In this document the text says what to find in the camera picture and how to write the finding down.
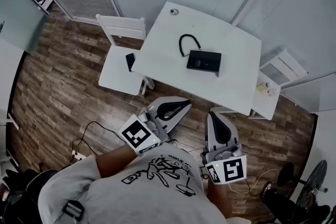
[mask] wooden floor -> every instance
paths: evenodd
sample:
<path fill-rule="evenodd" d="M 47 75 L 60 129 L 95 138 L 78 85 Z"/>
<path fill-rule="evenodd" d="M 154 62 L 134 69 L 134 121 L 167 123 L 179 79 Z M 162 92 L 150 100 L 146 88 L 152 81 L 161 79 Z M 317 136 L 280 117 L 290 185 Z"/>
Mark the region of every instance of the wooden floor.
<path fill-rule="evenodd" d="M 117 37 L 115 40 L 120 46 L 141 47 L 136 40 Z M 172 131 L 178 146 L 190 151 L 205 145 L 205 117 L 214 104 L 159 82 L 154 90 L 148 90 L 145 98 L 98 86 L 109 47 L 100 27 L 72 22 L 54 7 L 35 55 L 24 61 L 15 89 L 12 115 L 20 130 L 11 127 L 10 150 L 21 170 L 38 170 L 40 162 L 46 168 L 68 165 L 71 141 L 82 136 L 90 121 L 96 120 L 117 131 L 133 113 L 161 96 L 177 95 L 192 101 L 191 110 Z M 253 121 L 241 114 L 227 117 L 238 128 L 247 155 L 250 185 L 263 172 L 280 170 L 288 161 L 295 164 L 298 174 L 312 135 L 313 115 L 280 98 L 272 121 Z M 85 140 L 99 153 L 121 145 L 113 134 L 95 124 L 88 128 Z M 79 152 L 91 154 L 84 143 Z M 201 164 L 200 152 L 190 154 Z M 275 178 L 274 171 L 265 174 L 252 193 L 258 194 L 266 181 L 274 182 Z M 245 182 L 232 184 L 232 188 L 239 192 L 248 190 Z M 258 197 L 234 192 L 229 195 L 235 214 L 253 222 L 271 217 Z"/>

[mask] black strap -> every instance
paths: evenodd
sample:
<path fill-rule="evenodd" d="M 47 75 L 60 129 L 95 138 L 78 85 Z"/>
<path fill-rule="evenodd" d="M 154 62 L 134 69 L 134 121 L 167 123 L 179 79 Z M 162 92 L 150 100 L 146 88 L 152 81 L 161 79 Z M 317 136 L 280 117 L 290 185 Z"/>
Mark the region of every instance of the black strap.
<path fill-rule="evenodd" d="M 67 204 L 63 207 L 63 213 L 80 221 L 84 213 L 84 207 L 79 201 L 68 200 Z"/>
<path fill-rule="evenodd" d="M 180 47 L 180 53 L 181 53 L 182 57 L 186 57 L 186 56 L 188 56 L 188 55 L 184 55 L 183 50 L 182 50 L 182 39 L 183 39 L 184 37 L 191 37 L 191 38 L 193 38 L 194 41 L 195 41 L 195 43 L 197 44 L 198 48 L 201 50 L 201 46 L 200 46 L 200 44 L 198 43 L 197 39 L 196 39 L 193 35 L 190 35 L 190 34 L 184 34 L 184 35 L 182 35 L 182 36 L 180 37 L 180 40 L 178 41 L 178 43 L 179 43 L 179 47 Z"/>

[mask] electrical cable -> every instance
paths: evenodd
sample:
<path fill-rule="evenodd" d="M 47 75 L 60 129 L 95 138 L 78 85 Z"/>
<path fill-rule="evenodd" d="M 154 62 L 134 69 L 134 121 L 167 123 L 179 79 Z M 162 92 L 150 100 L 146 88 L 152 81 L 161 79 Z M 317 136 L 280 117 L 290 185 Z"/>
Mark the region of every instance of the electrical cable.
<path fill-rule="evenodd" d="M 76 141 L 76 140 L 80 140 L 81 138 L 77 138 L 77 139 L 75 139 L 75 140 L 73 140 L 72 141 L 72 149 L 71 149 L 71 152 L 74 150 L 73 149 L 73 143 L 74 143 L 74 141 Z M 82 141 L 89 147 L 89 149 L 95 154 L 95 155 L 98 155 L 91 147 L 90 147 L 90 145 L 88 144 L 88 142 L 86 142 L 84 139 L 82 139 Z"/>
<path fill-rule="evenodd" d="M 183 50 L 182 50 L 182 39 L 183 39 L 184 37 L 191 37 L 191 38 L 195 41 L 196 45 L 198 46 L 198 49 L 199 49 L 200 51 L 202 51 L 202 50 L 201 50 L 201 46 L 200 46 L 198 40 L 197 40 L 193 35 L 190 35 L 190 34 L 184 34 L 184 35 L 182 35 L 182 36 L 180 37 L 180 39 L 179 39 L 179 41 L 178 41 L 178 43 L 179 43 L 179 48 L 180 48 L 180 53 L 181 53 L 182 57 L 187 57 L 187 56 L 189 55 L 189 54 L 184 55 Z"/>
<path fill-rule="evenodd" d="M 249 184 L 249 182 L 247 181 L 246 178 L 245 178 L 245 182 L 246 182 L 246 184 L 248 186 L 248 193 L 249 193 L 249 195 L 252 196 L 252 197 L 258 197 L 258 195 L 252 195 L 251 194 L 251 186 L 250 186 L 250 184 Z"/>
<path fill-rule="evenodd" d="M 256 182 L 254 183 L 254 185 L 253 185 L 252 188 L 250 188 L 250 186 L 249 186 L 249 184 L 248 184 L 249 190 L 246 191 L 246 192 L 244 192 L 244 193 L 240 193 L 240 192 L 237 192 L 237 191 L 233 190 L 233 189 L 231 188 L 230 183 L 228 184 L 228 185 L 229 185 L 229 188 L 230 188 L 234 193 L 238 193 L 238 194 L 247 194 L 247 193 L 250 193 L 250 192 L 255 188 L 255 186 L 257 185 L 259 179 L 260 179 L 264 174 L 266 174 L 266 173 L 268 173 L 268 172 L 270 172 L 270 171 L 277 171 L 277 179 L 278 179 L 278 170 L 277 170 L 277 169 L 270 169 L 270 170 L 268 170 L 268 171 L 266 171 L 266 172 L 263 172 L 263 173 L 258 177 L 258 179 L 257 179 Z"/>
<path fill-rule="evenodd" d="M 198 151 L 198 150 L 203 150 L 204 148 L 196 148 L 196 149 L 194 149 L 194 150 L 192 150 L 192 151 Z"/>
<path fill-rule="evenodd" d="M 86 142 L 86 141 L 84 140 L 84 136 L 85 136 L 86 130 L 88 129 L 88 127 L 89 127 L 89 125 L 90 125 L 91 123 L 95 123 L 95 124 L 99 125 L 100 127 L 102 127 L 104 130 L 107 130 L 107 131 L 109 131 L 109 132 L 112 132 L 114 135 L 116 135 L 117 138 L 119 138 L 121 141 L 124 142 L 124 140 L 123 140 L 123 139 L 122 139 L 122 138 L 121 138 L 115 131 L 105 128 L 103 125 L 101 125 L 101 124 L 100 124 L 99 122 L 97 122 L 97 121 L 91 121 L 91 122 L 88 123 L 88 125 L 86 125 L 82 137 L 81 137 L 81 138 L 77 138 L 77 139 L 72 140 L 71 152 L 74 150 L 74 149 L 73 149 L 73 143 L 74 143 L 75 141 L 77 141 L 77 140 L 80 140 L 79 143 L 78 143 L 77 146 L 76 146 L 75 153 L 77 153 L 77 150 L 78 150 L 78 147 L 79 147 L 80 143 L 81 143 L 82 141 L 84 141 L 84 142 L 86 143 L 86 145 L 89 147 L 89 149 L 90 149 L 95 155 L 97 155 L 97 153 L 90 147 L 90 145 L 88 144 L 88 142 Z"/>
<path fill-rule="evenodd" d="M 201 171 L 201 177 L 204 179 L 204 180 L 207 180 L 209 178 L 209 175 L 207 173 L 204 173 L 202 168 L 205 168 L 205 166 L 201 166 L 199 168 L 199 170 Z"/>
<path fill-rule="evenodd" d="M 171 139 L 171 140 L 169 140 L 169 142 L 167 142 L 168 144 L 171 144 L 171 145 L 175 145 L 176 147 L 178 147 L 178 141 L 176 140 L 176 139 Z"/>

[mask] white chair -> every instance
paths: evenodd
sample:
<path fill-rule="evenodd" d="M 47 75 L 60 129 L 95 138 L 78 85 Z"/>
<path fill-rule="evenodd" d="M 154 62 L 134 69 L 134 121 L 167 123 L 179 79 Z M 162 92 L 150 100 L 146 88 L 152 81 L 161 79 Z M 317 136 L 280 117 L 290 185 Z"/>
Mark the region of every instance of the white chair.
<path fill-rule="evenodd" d="M 117 46 L 111 36 L 116 35 L 145 40 L 146 32 L 144 18 L 132 19 L 101 16 L 100 14 L 97 14 L 96 18 L 112 44 L 100 74 L 98 84 L 105 88 L 132 95 L 139 94 L 142 81 L 145 82 L 142 94 L 145 94 L 147 86 L 150 89 L 154 89 L 155 85 L 152 79 L 146 78 L 134 71 L 130 72 L 128 69 L 126 55 L 134 54 L 135 58 L 137 58 L 136 56 L 139 51 Z"/>
<path fill-rule="evenodd" d="M 276 89 L 276 94 L 269 96 L 267 92 L 260 92 L 256 90 L 251 106 L 252 113 L 249 117 L 250 119 L 271 120 L 279 100 L 281 87 L 301 79 L 308 74 L 304 68 L 287 52 L 286 49 L 260 66 L 259 70 L 266 68 L 268 65 L 277 69 L 279 73 L 282 74 L 282 77 L 286 78 L 286 81 L 277 84 L 267 75 L 259 71 L 257 85 L 268 82 L 270 84 L 270 88 Z M 236 111 L 227 110 L 222 106 L 212 108 L 210 110 L 219 113 L 236 113 Z"/>

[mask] chair backrest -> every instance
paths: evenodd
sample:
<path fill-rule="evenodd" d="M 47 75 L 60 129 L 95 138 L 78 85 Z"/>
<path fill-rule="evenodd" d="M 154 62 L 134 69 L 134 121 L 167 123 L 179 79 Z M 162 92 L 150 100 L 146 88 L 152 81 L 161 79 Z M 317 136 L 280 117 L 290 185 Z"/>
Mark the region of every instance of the chair backrest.
<path fill-rule="evenodd" d="M 104 30 L 107 38 L 115 45 L 111 35 L 132 37 L 136 39 L 146 39 L 145 19 L 133 19 L 114 16 L 96 15 L 96 18 Z"/>
<path fill-rule="evenodd" d="M 272 65 L 288 79 L 288 81 L 286 82 L 279 83 L 281 87 L 308 75 L 308 73 L 297 62 L 297 60 L 295 60 L 287 52 L 287 49 L 284 49 L 281 53 L 276 55 L 274 58 L 264 63 L 259 69 L 261 70 L 265 68 L 267 65 Z"/>

